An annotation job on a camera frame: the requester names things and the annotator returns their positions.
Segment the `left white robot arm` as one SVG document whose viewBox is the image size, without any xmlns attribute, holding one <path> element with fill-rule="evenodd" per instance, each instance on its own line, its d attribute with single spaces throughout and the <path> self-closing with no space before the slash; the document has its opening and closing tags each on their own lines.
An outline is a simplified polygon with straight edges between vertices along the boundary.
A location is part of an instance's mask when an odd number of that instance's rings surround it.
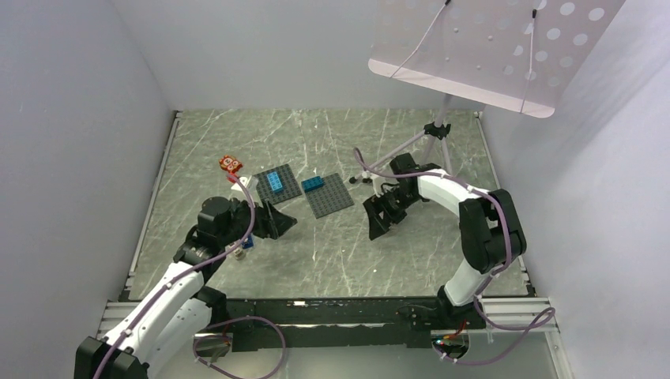
<svg viewBox="0 0 670 379">
<path fill-rule="evenodd" d="M 75 354 L 75 378 L 150 378 L 200 331 L 231 320 L 224 293 L 207 283 L 250 236 L 278 239 L 297 224 L 269 201 L 225 197 L 203 202 L 163 278 L 103 337 L 86 338 Z"/>
</svg>

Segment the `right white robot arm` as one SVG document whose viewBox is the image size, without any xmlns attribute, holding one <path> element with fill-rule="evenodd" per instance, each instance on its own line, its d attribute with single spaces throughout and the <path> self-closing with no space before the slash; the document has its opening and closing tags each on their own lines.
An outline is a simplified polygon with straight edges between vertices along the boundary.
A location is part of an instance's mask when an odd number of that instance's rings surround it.
<svg viewBox="0 0 670 379">
<path fill-rule="evenodd" d="M 527 241 L 510 193 L 471 186 L 434 163 L 419 165 L 408 153 L 390 162 L 389 189 L 367 198 L 369 238 L 386 234 L 418 201 L 433 201 L 458 218 L 463 259 L 440 287 L 444 301 L 435 307 L 439 324 L 453 328 L 465 319 L 465 305 L 483 291 L 488 280 L 527 250 Z"/>
</svg>

